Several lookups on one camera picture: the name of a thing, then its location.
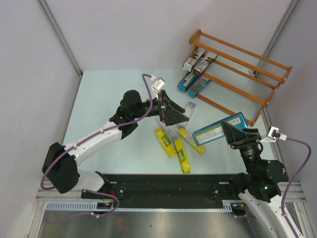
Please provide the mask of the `lilac Protefix toothpaste box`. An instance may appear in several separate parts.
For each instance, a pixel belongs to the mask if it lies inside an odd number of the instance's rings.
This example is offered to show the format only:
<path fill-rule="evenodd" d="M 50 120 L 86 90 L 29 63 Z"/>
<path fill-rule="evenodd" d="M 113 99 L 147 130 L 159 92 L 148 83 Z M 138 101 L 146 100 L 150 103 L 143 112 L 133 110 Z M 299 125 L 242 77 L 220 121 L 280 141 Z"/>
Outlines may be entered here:
<path fill-rule="evenodd" d="M 186 108 L 185 108 L 185 116 L 187 116 L 189 119 L 191 118 L 194 110 L 195 110 L 195 107 L 196 107 L 196 103 L 193 103 L 193 102 L 188 102 Z M 186 121 L 186 122 L 183 122 L 182 123 L 182 127 L 183 128 L 186 128 L 186 126 L 188 125 L 189 121 Z"/>

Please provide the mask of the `lilac text-side toothpaste box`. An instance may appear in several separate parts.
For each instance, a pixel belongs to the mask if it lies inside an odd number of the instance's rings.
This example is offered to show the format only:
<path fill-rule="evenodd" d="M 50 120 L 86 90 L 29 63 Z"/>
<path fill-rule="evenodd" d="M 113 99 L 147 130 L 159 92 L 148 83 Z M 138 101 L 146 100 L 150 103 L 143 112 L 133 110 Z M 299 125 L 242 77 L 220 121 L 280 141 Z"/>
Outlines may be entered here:
<path fill-rule="evenodd" d="M 167 135 L 167 137 L 169 138 L 170 141 L 175 141 L 178 136 L 175 133 L 174 129 L 172 126 L 166 126 L 163 122 L 161 122 L 160 120 L 158 120 L 158 124 L 160 126 L 160 128 L 165 132 L 165 134 Z"/>

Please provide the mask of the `white blue R&O box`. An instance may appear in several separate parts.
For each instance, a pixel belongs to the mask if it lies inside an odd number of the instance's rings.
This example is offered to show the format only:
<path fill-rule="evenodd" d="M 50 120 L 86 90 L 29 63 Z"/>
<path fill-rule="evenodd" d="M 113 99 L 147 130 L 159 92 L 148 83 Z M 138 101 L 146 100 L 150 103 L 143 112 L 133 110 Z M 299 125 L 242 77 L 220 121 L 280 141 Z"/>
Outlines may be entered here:
<path fill-rule="evenodd" d="M 201 91 L 208 85 L 210 80 L 205 77 L 201 77 L 195 81 L 195 83 L 189 88 L 188 95 L 195 98 Z"/>

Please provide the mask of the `blue toothpaste box with barcode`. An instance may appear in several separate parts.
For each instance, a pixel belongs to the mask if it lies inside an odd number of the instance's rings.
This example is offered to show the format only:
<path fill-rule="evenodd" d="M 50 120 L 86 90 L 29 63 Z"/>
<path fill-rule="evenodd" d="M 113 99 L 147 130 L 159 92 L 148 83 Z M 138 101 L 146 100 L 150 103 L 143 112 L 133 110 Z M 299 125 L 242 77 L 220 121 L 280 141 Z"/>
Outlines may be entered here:
<path fill-rule="evenodd" d="M 199 76 L 195 75 L 193 72 L 190 72 L 188 75 L 186 75 L 178 84 L 177 88 L 178 90 L 182 92 L 186 92 L 190 89 L 193 84 L 200 79 Z"/>

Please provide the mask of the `silver black R&O charcoal box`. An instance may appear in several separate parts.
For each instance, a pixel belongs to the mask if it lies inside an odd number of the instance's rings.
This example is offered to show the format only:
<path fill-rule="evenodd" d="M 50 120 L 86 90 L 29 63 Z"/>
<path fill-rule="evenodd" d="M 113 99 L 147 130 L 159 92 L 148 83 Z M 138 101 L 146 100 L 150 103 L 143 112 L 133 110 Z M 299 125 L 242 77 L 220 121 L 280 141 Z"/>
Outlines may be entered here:
<path fill-rule="evenodd" d="M 186 71 L 191 71 L 192 67 L 198 62 L 198 60 L 206 51 L 207 50 L 202 47 L 196 48 L 196 50 L 183 63 L 183 69 Z"/>

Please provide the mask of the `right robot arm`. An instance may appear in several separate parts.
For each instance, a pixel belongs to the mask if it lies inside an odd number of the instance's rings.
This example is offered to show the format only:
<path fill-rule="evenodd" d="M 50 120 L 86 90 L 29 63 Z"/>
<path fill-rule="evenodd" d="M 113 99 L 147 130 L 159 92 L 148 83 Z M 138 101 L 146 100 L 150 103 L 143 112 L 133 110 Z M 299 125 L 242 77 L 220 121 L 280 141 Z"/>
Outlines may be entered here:
<path fill-rule="evenodd" d="M 229 195 L 246 204 L 261 224 L 269 238 L 304 238 L 305 234 L 296 226 L 285 205 L 287 193 L 295 178 L 289 179 L 284 190 L 279 183 L 287 179 L 284 165 L 278 160 L 261 158 L 263 143 L 275 143 L 278 139 L 295 141 L 271 126 L 266 135 L 257 129 L 238 129 L 228 122 L 221 124 L 227 144 L 239 150 L 246 172 L 234 175 L 229 181 Z"/>

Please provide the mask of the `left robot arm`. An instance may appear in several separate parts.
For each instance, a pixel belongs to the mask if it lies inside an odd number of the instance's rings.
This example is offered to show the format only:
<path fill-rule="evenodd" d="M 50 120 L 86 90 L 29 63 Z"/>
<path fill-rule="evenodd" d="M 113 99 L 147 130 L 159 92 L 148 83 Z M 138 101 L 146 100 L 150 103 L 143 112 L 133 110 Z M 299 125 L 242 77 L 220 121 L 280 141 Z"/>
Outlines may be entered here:
<path fill-rule="evenodd" d="M 79 166 L 106 145 L 129 136 L 145 117 L 158 116 L 165 126 L 189 121 L 185 109 L 172 101 L 165 90 L 146 101 L 136 90 L 125 92 L 116 113 L 100 129 L 68 145 L 52 144 L 47 152 L 42 173 L 52 188 L 64 194 L 79 184 Z"/>

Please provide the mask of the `orange wooden shelf rack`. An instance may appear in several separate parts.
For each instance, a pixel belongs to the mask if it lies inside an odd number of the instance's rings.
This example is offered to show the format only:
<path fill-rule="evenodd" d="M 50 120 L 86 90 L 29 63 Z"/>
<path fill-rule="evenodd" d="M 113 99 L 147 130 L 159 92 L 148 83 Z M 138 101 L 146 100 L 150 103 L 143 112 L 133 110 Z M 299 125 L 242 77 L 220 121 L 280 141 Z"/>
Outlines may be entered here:
<path fill-rule="evenodd" d="M 189 44 L 193 45 L 193 49 L 188 57 L 198 47 L 207 51 L 191 71 L 184 70 L 185 75 L 179 82 L 193 72 L 207 53 L 217 54 L 217 59 L 200 76 L 208 78 L 210 82 L 195 98 L 228 115 L 242 112 L 250 126 L 256 124 L 293 69 L 292 66 L 221 40 L 201 29 L 190 37 Z"/>

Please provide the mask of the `yellow Curaprox box left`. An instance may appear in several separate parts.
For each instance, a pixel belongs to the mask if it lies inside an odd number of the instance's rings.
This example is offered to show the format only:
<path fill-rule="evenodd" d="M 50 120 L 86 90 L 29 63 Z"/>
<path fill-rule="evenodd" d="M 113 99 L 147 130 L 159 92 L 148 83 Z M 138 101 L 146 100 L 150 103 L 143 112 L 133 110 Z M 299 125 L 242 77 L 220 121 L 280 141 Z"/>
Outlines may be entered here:
<path fill-rule="evenodd" d="M 171 141 L 168 138 L 167 134 L 162 129 L 158 128 L 155 130 L 155 135 L 157 139 L 159 140 L 159 142 L 161 143 L 164 151 L 169 156 L 169 158 L 171 159 L 174 158 L 177 155 L 176 150 L 172 146 Z"/>

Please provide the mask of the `yellow curaprox box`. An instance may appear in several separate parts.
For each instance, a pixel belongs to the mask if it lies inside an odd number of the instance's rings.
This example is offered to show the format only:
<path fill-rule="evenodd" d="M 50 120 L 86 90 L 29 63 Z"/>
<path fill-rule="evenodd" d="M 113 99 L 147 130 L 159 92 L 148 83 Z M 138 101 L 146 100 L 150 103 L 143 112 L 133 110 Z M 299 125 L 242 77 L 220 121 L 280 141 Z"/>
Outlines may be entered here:
<path fill-rule="evenodd" d="M 181 139 L 176 139 L 174 141 L 176 153 L 180 162 L 182 173 L 188 174 L 191 172 L 191 165 L 185 150 L 185 147 L 183 145 L 183 142 Z"/>
<path fill-rule="evenodd" d="M 204 154 L 206 152 L 206 148 L 202 146 L 197 146 L 193 136 L 188 133 L 183 127 L 178 130 L 178 133 L 200 154 Z"/>
<path fill-rule="evenodd" d="M 159 142 L 161 143 L 164 151 L 169 156 L 169 158 L 171 159 L 174 158 L 177 155 L 176 150 L 172 146 L 171 141 L 168 138 L 167 134 L 162 129 L 158 128 L 155 130 L 155 135 L 157 139 L 159 140 Z"/>

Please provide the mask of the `yellow Curaprox box right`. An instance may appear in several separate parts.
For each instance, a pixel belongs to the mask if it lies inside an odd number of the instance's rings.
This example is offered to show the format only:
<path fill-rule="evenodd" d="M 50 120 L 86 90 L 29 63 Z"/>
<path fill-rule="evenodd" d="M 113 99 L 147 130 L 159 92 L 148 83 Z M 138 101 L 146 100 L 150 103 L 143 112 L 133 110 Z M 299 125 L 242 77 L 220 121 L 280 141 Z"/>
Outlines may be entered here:
<path fill-rule="evenodd" d="M 178 130 L 178 133 L 200 154 L 204 154 L 206 152 L 206 148 L 202 146 L 197 146 L 193 136 L 188 133 L 183 127 Z"/>

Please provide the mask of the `yellow Curaprox box middle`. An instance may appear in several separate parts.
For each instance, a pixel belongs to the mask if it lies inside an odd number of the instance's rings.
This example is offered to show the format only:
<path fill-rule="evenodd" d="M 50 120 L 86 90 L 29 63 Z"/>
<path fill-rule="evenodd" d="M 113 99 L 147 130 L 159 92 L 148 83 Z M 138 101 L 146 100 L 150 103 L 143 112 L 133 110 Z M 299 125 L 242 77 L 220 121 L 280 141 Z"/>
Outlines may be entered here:
<path fill-rule="evenodd" d="M 185 150 L 185 147 L 183 145 L 183 142 L 181 139 L 176 139 L 174 141 L 176 153 L 180 162 L 182 173 L 188 174 L 191 172 L 191 165 Z"/>

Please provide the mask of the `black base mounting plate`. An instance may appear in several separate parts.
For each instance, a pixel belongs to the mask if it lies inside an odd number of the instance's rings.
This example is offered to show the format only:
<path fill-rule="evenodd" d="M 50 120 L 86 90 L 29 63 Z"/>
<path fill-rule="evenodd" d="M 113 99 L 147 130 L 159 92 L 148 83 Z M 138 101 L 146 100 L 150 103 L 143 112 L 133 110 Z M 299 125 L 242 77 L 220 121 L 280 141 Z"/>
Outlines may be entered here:
<path fill-rule="evenodd" d="M 132 175 L 102 174 L 99 193 L 113 191 L 120 208 L 211 209 L 224 200 L 239 200 L 229 184 L 232 174 Z"/>

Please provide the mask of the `aluminium frame rail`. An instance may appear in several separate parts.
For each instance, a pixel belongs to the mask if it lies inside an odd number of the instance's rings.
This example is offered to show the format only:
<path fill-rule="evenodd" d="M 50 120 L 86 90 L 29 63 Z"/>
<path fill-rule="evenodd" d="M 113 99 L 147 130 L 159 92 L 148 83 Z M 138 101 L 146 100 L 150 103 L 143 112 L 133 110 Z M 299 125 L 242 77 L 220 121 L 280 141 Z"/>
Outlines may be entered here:
<path fill-rule="evenodd" d="M 306 202 L 300 182 L 294 182 L 291 184 L 286 194 L 285 202 Z"/>

